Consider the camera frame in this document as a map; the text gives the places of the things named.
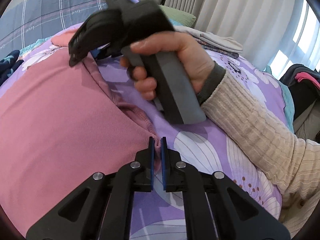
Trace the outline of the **person's right hand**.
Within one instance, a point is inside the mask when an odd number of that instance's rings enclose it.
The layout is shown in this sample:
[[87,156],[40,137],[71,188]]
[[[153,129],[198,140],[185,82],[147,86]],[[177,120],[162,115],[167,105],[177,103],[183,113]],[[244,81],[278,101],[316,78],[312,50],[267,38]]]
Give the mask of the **person's right hand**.
[[[174,52],[184,66],[199,103],[205,102],[212,94],[214,89],[206,87],[205,83],[215,67],[215,62],[190,35],[175,31],[161,32],[131,44],[130,49],[133,53],[146,56],[159,52]],[[126,57],[120,59],[120,64],[131,69],[131,79],[135,81],[135,88],[141,96],[146,100],[153,100],[157,87],[155,78],[147,77],[144,67],[133,67]]]

